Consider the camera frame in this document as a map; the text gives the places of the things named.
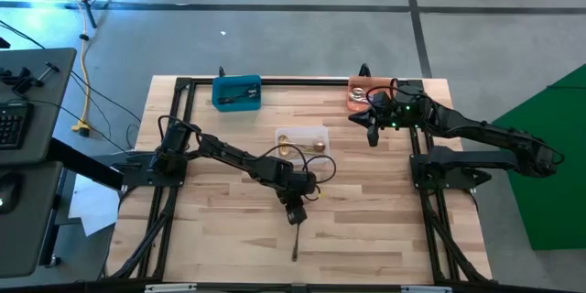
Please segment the black support beam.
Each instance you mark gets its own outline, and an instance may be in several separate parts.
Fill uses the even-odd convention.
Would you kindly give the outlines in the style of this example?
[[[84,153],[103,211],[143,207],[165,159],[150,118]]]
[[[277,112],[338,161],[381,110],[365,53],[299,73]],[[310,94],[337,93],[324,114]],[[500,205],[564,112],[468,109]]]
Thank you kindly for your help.
[[[66,169],[81,174],[113,190],[120,190],[123,186],[123,174],[84,155],[56,138],[52,138],[49,142],[46,160],[59,161]]]

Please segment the black aluminium table frame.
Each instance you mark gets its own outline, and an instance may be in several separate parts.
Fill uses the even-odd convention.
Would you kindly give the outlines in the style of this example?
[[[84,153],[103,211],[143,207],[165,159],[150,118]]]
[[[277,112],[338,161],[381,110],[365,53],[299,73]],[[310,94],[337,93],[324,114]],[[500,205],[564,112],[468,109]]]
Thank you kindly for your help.
[[[271,189],[214,160],[191,162],[169,238],[157,239],[151,250],[166,257],[164,281],[316,289],[463,278],[443,246],[429,250],[409,168],[410,133],[385,130],[378,147],[369,147],[364,130],[348,120],[345,79],[265,79],[261,108],[242,113],[217,111],[207,80],[191,79],[192,99],[176,83],[173,76],[152,80],[139,150],[158,145],[157,126],[167,114],[190,112],[205,132],[254,154],[273,146],[278,128],[324,125],[331,157],[311,166],[322,181],[321,197],[307,206],[297,262],[291,261],[296,227]]]

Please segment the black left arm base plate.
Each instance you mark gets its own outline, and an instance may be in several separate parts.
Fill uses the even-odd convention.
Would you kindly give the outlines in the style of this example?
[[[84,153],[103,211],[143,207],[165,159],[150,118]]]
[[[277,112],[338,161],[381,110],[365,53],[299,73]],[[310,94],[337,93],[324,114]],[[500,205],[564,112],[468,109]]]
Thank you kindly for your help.
[[[184,183],[188,161],[157,152],[114,153],[95,158],[123,174],[127,187],[179,187]]]

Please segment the black computer mouse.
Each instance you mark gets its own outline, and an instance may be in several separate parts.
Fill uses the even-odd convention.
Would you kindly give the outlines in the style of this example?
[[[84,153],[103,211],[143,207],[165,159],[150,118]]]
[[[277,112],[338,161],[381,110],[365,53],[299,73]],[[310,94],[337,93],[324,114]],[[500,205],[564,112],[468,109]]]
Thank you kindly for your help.
[[[23,176],[8,172],[0,177],[0,214],[10,213],[18,204]]]

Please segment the grey desk top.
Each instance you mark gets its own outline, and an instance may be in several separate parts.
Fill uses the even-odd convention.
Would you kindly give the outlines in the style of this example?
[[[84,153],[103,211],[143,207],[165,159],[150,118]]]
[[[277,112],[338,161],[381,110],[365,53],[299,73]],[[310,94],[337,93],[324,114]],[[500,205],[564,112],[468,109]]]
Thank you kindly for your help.
[[[74,48],[0,51],[0,67],[11,70],[15,76],[27,67],[37,78],[47,69],[46,62],[60,69],[44,79],[43,87],[31,87],[25,98],[16,96],[10,86],[0,82],[0,103],[34,105],[22,147],[0,150],[0,167],[35,164],[45,159],[76,55]]]
[[[0,168],[0,177],[23,176],[17,206],[0,214],[0,278],[26,277],[37,267],[61,171],[59,162]]]

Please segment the blue plastic container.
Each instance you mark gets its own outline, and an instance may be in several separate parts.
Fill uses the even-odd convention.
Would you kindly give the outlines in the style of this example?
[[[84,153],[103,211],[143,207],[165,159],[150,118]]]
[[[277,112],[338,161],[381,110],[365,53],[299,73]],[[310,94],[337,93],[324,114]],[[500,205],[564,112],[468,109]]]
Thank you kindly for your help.
[[[249,86],[260,86],[257,98],[239,99],[234,103],[219,104],[218,99],[242,94]],[[258,75],[224,76],[212,80],[212,104],[220,112],[242,112],[259,110],[262,101],[262,80]]]

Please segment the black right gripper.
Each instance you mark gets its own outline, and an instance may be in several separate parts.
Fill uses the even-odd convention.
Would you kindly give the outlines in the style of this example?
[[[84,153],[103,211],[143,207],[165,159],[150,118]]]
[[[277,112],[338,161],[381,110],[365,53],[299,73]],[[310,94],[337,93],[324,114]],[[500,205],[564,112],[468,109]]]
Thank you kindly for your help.
[[[398,118],[393,99],[387,92],[374,92],[369,96],[371,104],[371,122],[367,131],[367,139],[370,147],[376,147],[379,141],[379,128],[398,128]]]

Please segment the green board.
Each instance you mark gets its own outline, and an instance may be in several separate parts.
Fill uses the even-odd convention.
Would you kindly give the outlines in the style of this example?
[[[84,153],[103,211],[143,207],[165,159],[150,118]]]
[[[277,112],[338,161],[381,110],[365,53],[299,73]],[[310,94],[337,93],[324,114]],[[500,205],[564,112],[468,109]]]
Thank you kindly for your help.
[[[508,173],[534,250],[586,249],[586,63],[494,120],[543,138],[565,155],[557,173]]]

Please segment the silver metal bracket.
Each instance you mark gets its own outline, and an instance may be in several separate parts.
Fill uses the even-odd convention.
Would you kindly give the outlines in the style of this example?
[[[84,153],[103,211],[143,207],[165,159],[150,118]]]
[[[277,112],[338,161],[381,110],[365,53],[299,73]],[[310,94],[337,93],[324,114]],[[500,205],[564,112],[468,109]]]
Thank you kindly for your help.
[[[400,287],[401,293],[453,293],[450,287],[404,285]]]
[[[146,285],[144,293],[194,293],[196,283],[160,283]]]

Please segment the black keyboard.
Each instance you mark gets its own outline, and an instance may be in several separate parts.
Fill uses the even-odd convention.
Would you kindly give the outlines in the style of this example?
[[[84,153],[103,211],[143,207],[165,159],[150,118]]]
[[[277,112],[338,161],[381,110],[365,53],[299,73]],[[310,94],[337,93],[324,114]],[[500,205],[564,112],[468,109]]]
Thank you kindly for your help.
[[[32,103],[0,103],[0,150],[22,147],[33,112]]]

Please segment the black clamp tool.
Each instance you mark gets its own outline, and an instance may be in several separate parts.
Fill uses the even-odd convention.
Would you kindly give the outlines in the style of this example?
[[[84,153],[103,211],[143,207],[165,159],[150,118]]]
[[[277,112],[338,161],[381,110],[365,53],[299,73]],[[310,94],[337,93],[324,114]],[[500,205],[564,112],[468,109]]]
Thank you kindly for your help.
[[[15,76],[11,70],[0,67],[0,82],[11,87],[11,91],[19,97],[25,98],[31,87],[43,87],[44,79],[52,72],[59,73],[60,69],[50,62],[46,62],[47,69],[39,76],[34,77],[31,70],[22,67]]]

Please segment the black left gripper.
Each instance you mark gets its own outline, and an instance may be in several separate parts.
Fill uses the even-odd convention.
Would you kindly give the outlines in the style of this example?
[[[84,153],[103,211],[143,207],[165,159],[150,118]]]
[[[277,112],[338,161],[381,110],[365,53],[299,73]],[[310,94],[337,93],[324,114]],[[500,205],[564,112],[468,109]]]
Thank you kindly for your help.
[[[305,193],[301,190],[279,190],[277,197],[287,210],[288,222],[291,225],[302,224],[307,219],[304,209],[303,196]]]

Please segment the clear plastic container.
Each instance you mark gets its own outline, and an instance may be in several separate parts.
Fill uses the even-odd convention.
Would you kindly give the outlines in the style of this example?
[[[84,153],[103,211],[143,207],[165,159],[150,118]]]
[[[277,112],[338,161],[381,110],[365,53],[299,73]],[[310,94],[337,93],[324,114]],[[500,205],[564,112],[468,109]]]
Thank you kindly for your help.
[[[283,157],[278,153],[279,144],[277,139],[281,135],[288,136],[290,140],[296,143],[310,144],[315,142],[323,142],[326,145],[326,150],[323,154],[313,154],[300,150],[298,153],[292,152],[289,156]],[[303,159],[309,161],[312,157],[329,156],[331,154],[329,130],[324,125],[278,128],[275,132],[275,144],[277,145],[277,149],[274,150],[274,155],[281,159],[290,161],[296,166],[302,165]]]

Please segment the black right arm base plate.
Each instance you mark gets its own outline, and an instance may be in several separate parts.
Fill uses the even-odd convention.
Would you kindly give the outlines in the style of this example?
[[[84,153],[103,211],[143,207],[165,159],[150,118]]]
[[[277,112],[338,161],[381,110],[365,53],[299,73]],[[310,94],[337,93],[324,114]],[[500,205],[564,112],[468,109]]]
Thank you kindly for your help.
[[[411,155],[409,164],[413,185],[420,190],[470,190],[492,178],[491,174],[479,169],[431,162],[427,154]]]

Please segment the white paper sheet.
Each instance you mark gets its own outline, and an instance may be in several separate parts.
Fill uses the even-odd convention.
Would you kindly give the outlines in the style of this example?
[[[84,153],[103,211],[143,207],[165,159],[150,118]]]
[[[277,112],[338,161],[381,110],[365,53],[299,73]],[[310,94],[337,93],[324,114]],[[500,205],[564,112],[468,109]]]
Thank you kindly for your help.
[[[68,217],[80,219],[84,234],[90,236],[116,223],[119,204],[116,190],[77,174]]]

